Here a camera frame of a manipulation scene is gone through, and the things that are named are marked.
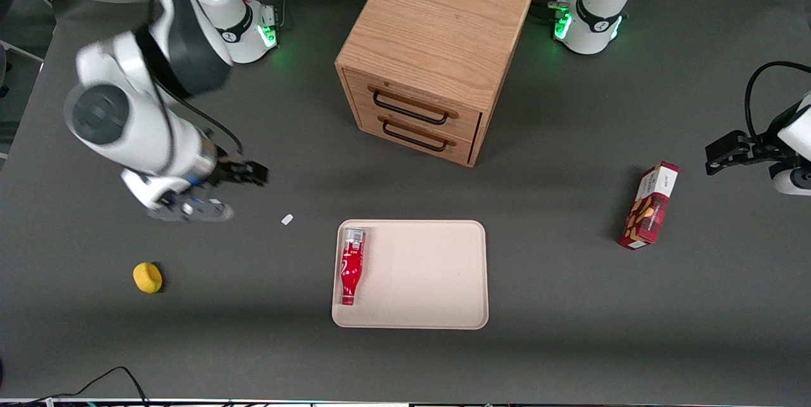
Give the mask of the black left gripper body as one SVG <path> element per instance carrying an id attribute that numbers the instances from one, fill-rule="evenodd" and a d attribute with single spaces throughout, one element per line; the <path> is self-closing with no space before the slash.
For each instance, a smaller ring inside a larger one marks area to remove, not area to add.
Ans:
<path id="1" fill-rule="evenodd" d="M 759 164 L 759 162 L 793 165 L 793 150 L 778 136 L 780 130 L 788 126 L 790 120 L 791 117 L 776 117 L 770 122 L 765 132 L 758 134 L 755 132 L 752 117 L 748 117 L 748 133 L 752 144 L 748 155 L 748 165 Z"/>

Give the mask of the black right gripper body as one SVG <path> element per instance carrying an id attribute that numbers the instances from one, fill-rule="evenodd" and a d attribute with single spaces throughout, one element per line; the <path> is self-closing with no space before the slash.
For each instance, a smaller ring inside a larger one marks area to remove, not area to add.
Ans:
<path id="1" fill-rule="evenodd" d="M 218 187 L 226 183 L 251 183 L 251 175 L 251 167 L 247 162 L 220 157 L 217 159 L 214 170 L 212 170 L 212 187 Z"/>

